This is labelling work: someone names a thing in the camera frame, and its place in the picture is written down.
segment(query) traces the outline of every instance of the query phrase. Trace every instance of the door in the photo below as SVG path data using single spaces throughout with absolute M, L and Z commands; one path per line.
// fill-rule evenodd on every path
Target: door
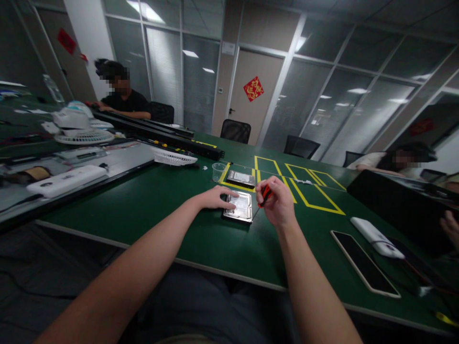
M 283 61 L 281 57 L 239 51 L 228 118 L 251 125 L 249 144 L 252 146 L 257 144 Z M 251 101 L 244 86 L 255 77 L 263 93 Z
M 68 85 L 72 90 L 75 100 L 79 101 L 94 101 L 96 94 L 87 74 L 86 62 L 80 58 L 80 49 L 76 45 L 73 54 L 69 53 L 62 44 L 57 40 L 60 29 L 64 29 L 66 33 L 75 41 L 75 33 L 73 32 L 72 24 L 66 13 L 54 12 L 49 10 L 38 10 L 38 14 L 42 19 L 43 25 L 48 34 L 51 45 L 67 78 Z

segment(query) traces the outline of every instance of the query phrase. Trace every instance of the office chair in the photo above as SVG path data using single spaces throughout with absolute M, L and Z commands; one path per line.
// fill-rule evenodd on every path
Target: office chair
M 236 142 L 248 143 L 251 130 L 252 127 L 248 123 L 226 119 L 223 121 L 220 137 Z
M 351 165 L 354 161 L 356 161 L 358 158 L 361 158 L 365 154 L 360 154 L 360 153 L 354 153 L 350 151 L 346 151 L 346 158 L 344 159 L 344 165 L 343 167 L 348 167 Z
M 421 178 L 429 183 L 435 183 L 444 176 L 446 176 L 446 173 L 435 170 L 423 169 L 421 172 Z
M 288 135 L 284 153 L 298 156 L 300 158 L 311 159 L 319 146 L 320 143 Z
M 174 107 L 158 102 L 150 102 L 151 120 L 165 124 L 174 123 Z

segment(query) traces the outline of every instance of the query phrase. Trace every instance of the red chinese character decoration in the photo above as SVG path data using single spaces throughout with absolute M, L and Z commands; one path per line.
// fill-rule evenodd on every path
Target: red chinese character decoration
M 73 51 L 75 51 L 77 43 L 72 39 L 72 37 L 70 37 L 70 35 L 63 28 L 61 28 L 59 30 L 59 33 L 57 34 L 57 40 L 71 55 L 73 55 Z
M 253 80 L 249 81 L 246 86 L 244 86 L 244 91 L 250 102 L 253 102 L 256 98 L 264 93 L 263 87 L 257 76 Z
M 425 132 L 431 131 L 433 128 L 434 128 L 434 122 L 432 121 L 432 119 L 426 118 L 411 126 L 410 135 L 411 136 L 420 135 Z

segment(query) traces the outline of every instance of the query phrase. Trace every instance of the water bottle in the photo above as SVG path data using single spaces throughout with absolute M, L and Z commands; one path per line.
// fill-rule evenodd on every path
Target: water bottle
M 51 79 L 49 75 L 43 74 L 43 81 L 48 87 L 49 92 L 51 93 L 51 96 L 53 97 L 54 101 L 61 107 L 64 107 L 64 98 L 62 97 L 61 91 L 59 91 L 59 88 L 57 87 L 54 80 Z

